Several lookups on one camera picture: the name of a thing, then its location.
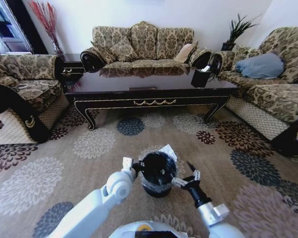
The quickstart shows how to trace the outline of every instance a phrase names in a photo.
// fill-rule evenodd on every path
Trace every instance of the throw pillow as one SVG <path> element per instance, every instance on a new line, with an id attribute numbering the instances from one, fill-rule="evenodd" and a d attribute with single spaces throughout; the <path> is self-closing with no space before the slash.
<path id="1" fill-rule="evenodd" d="M 110 51 L 117 57 L 120 62 L 132 62 L 138 58 L 134 48 L 128 39 L 123 39 L 114 44 Z"/>
<path id="2" fill-rule="evenodd" d="M 99 55 L 106 63 L 113 63 L 116 61 L 116 57 L 111 53 L 111 51 L 108 48 L 103 47 L 100 44 L 92 41 L 91 43 L 94 46 L 94 49 L 99 53 Z"/>
<path id="3" fill-rule="evenodd" d="M 273 53 L 243 59 L 236 69 L 249 78 L 277 78 L 284 71 L 284 63 Z"/>
<path id="4" fill-rule="evenodd" d="M 236 71 L 235 64 L 240 60 L 253 57 L 253 56 L 258 56 L 261 54 L 261 51 L 259 49 L 253 49 L 250 47 L 239 46 L 239 45 L 236 45 L 232 51 L 235 53 L 233 64 L 232 64 L 233 65 L 232 71 Z"/>
<path id="5" fill-rule="evenodd" d="M 192 44 L 186 44 L 182 47 L 178 55 L 173 59 L 174 61 L 185 63 L 189 60 L 191 54 L 196 50 L 198 46 L 198 41 Z"/>

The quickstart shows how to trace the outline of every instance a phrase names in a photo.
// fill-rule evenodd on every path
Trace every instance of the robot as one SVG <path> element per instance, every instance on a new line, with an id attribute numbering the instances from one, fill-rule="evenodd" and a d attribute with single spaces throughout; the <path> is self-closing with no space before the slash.
<path id="1" fill-rule="evenodd" d="M 210 232 L 209 238 L 244 238 L 241 231 L 223 221 L 229 214 L 228 208 L 224 204 L 216 207 L 213 205 L 212 200 L 200 188 L 200 171 L 188 164 L 193 175 L 185 179 L 174 178 L 172 183 L 190 192 L 202 222 Z M 116 204 L 121 204 L 129 195 L 141 169 L 139 163 L 133 163 L 132 159 L 124 157 L 121 171 L 114 172 L 108 178 L 106 185 L 91 192 L 70 210 L 49 237 L 90 237 L 107 219 L 110 210 Z M 121 226 L 110 236 L 110 238 L 131 237 L 187 238 L 188 236 L 166 224 L 152 221 L 140 221 Z"/>

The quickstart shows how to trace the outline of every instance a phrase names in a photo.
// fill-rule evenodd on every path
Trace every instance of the vase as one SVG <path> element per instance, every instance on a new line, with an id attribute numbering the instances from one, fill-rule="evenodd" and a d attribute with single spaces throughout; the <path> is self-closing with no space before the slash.
<path id="1" fill-rule="evenodd" d="M 62 48 L 61 48 L 60 45 L 59 45 L 58 39 L 56 38 L 55 35 L 53 35 L 51 38 L 52 38 L 52 44 L 53 44 L 53 47 L 54 47 L 54 52 L 55 52 L 55 53 L 56 53 L 62 60 L 64 60 L 64 53 L 63 53 Z"/>
<path id="2" fill-rule="evenodd" d="M 221 51 L 231 51 L 233 50 L 235 43 L 223 43 Z"/>

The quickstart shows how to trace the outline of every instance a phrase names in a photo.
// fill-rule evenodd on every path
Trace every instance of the potted plant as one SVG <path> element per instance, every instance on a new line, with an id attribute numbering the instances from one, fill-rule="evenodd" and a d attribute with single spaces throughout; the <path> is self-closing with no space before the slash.
<path id="1" fill-rule="evenodd" d="M 243 22 L 243 20 L 247 16 L 240 17 L 239 14 L 237 14 L 238 21 L 232 20 L 230 25 L 230 36 L 229 39 L 223 43 L 222 51 L 231 51 L 233 47 L 235 46 L 235 40 L 244 33 L 248 28 L 251 28 L 253 26 L 256 26 L 257 24 L 252 24 L 252 22 L 258 17 L 254 17 L 250 19 L 249 21 Z"/>

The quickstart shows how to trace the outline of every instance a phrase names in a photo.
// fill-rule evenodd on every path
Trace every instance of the beige pillow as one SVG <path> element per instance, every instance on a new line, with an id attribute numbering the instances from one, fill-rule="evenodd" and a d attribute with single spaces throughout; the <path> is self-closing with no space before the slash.
<path id="1" fill-rule="evenodd" d="M 117 57 L 120 62 L 132 62 L 138 58 L 137 53 L 128 39 L 123 39 L 110 48 L 111 53 Z"/>
<path id="2" fill-rule="evenodd" d="M 173 59 L 174 61 L 185 63 L 190 58 L 191 54 L 196 50 L 198 46 L 198 41 L 192 44 L 186 44 L 182 47 L 178 55 Z"/>

